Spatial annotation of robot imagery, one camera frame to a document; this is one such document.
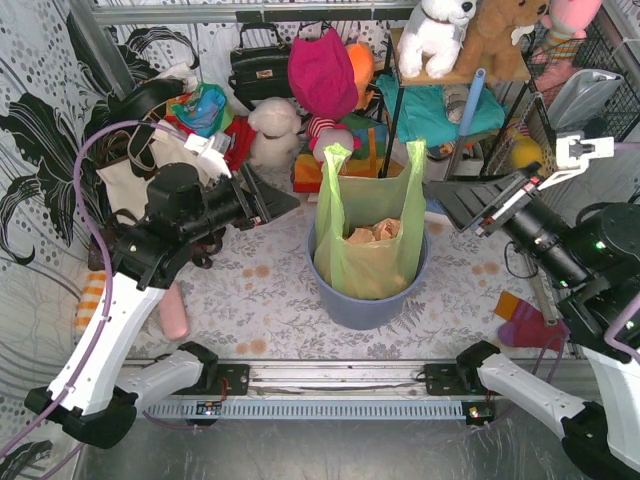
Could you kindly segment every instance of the green plastic bag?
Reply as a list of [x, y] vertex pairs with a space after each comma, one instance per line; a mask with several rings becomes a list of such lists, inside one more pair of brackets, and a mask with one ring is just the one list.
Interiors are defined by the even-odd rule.
[[[339, 144], [325, 149], [316, 213], [314, 266], [334, 290], [361, 300], [389, 298], [416, 277], [424, 235], [424, 140], [407, 143], [409, 164], [396, 178], [338, 176], [349, 155]], [[356, 227], [400, 219], [396, 238], [353, 245]]]

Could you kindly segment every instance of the orange toy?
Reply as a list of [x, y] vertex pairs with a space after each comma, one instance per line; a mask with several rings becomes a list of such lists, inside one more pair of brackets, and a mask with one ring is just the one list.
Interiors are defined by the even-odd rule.
[[373, 78], [374, 61], [373, 53], [368, 45], [364, 43], [352, 43], [347, 45], [347, 53], [351, 66], [353, 67], [353, 77], [358, 89], [358, 104], [356, 110], [367, 108], [373, 91], [367, 92], [367, 87]]

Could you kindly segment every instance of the pink bag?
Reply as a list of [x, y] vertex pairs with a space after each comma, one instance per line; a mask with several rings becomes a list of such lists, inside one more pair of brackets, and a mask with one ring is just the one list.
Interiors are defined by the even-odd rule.
[[294, 38], [288, 70], [291, 91], [312, 115], [337, 120], [356, 107], [353, 67], [335, 28], [314, 41]]

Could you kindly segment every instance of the brown teddy bear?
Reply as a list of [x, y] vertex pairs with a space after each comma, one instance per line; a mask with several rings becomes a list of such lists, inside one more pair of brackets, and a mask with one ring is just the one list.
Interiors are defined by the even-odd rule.
[[533, 31], [533, 25], [547, 13], [549, 0], [484, 0], [478, 15], [469, 23], [467, 36], [455, 70], [471, 75], [487, 53], [496, 77], [509, 80], [518, 66], [520, 39]]

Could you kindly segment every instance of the blue stick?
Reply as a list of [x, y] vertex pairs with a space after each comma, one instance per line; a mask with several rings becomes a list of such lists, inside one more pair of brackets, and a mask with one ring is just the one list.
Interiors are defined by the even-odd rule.
[[478, 106], [478, 100], [480, 99], [480, 93], [484, 87], [484, 80], [487, 76], [487, 71], [484, 68], [479, 68], [476, 71], [473, 81], [471, 82], [471, 88], [469, 89], [469, 98], [467, 104], [464, 106], [464, 112], [462, 114], [462, 120], [460, 120], [460, 127], [458, 128], [458, 138], [453, 150], [453, 155], [449, 161], [447, 167], [447, 173], [444, 179], [447, 180], [454, 172], [460, 159], [462, 158], [462, 148], [464, 147], [464, 138], [469, 134], [471, 129], [471, 122], [473, 116], [476, 113], [476, 107]]

